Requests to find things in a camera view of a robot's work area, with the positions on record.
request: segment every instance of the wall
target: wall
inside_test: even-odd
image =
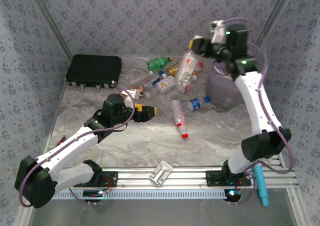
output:
[[[98,55],[181,55],[209,22],[254,18],[276,0],[45,0],[71,51]]]
[[[320,225],[320,0],[289,0],[267,44],[265,85],[277,116],[292,130],[297,178]]]
[[[20,161],[44,149],[68,68],[32,0],[0,0],[0,225],[11,225]]]

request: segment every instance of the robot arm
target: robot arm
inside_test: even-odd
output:
[[[135,108],[132,117],[135,122],[147,122],[157,112],[155,107],[138,104],[136,106],[138,107]],[[24,178],[36,166],[37,168],[27,179],[22,191],[22,195],[35,208],[45,205],[55,193],[62,189],[80,183],[98,185],[101,183],[103,172],[101,167],[92,160],[86,160],[72,168],[63,168],[73,158],[109,136],[113,132],[112,128],[116,125],[125,123],[132,110],[125,105],[121,95],[110,94],[104,101],[102,109],[97,110],[93,117],[68,140],[36,159],[30,156],[23,159],[14,184],[15,188],[20,190]]]
[[[225,63],[225,68],[239,88],[247,107],[253,136],[243,140],[241,151],[226,161],[222,167],[225,181],[235,182],[243,176],[244,170],[257,160],[279,154],[284,148],[284,143],[268,121],[258,98],[258,84],[262,75],[257,70],[256,58],[247,54],[248,32],[245,25],[230,25],[225,32],[222,24],[221,21],[212,22],[210,24],[212,39],[196,36],[190,42],[189,48],[198,55]],[[282,129],[263,86],[260,87],[260,91],[272,121],[285,139],[289,140],[290,130]]]

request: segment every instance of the blue handle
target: blue handle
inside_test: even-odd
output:
[[[265,176],[264,176],[262,167],[261,165],[257,164],[256,166],[254,166],[253,170],[254,170],[256,182],[258,184],[258,191],[262,200],[262,204],[263,206],[268,206],[269,205],[268,192],[266,191],[266,182],[265,182]]]

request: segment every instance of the green bottle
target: green bottle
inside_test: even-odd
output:
[[[146,64],[148,65],[149,70],[154,71],[164,67],[167,63],[169,63],[172,60],[173,60],[172,57],[159,57],[159,58],[147,61]]]

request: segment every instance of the plastic bin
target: plastic bin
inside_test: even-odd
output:
[[[257,58],[257,67],[260,70],[264,62],[263,54],[251,45],[248,45],[248,54]],[[210,102],[214,106],[226,110],[244,103],[242,95],[234,81],[227,76],[220,75],[215,71],[215,67],[223,73],[226,72],[224,63],[214,63],[212,68],[210,68],[205,88],[205,94],[210,97]]]

